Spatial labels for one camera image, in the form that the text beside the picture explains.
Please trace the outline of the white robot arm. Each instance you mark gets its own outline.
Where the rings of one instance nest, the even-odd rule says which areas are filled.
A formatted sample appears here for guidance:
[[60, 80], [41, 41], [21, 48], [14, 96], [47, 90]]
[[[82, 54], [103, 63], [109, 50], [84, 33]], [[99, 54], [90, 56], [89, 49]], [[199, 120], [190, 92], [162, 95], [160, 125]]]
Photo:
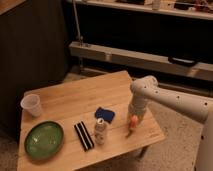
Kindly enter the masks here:
[[154, 76], [134, 80], [128, 105], [128, 128], [133, 132], [139, 125], [149, 100], [203, 124], [194, 171], [213, 171], [213, 98], [160, 88]]

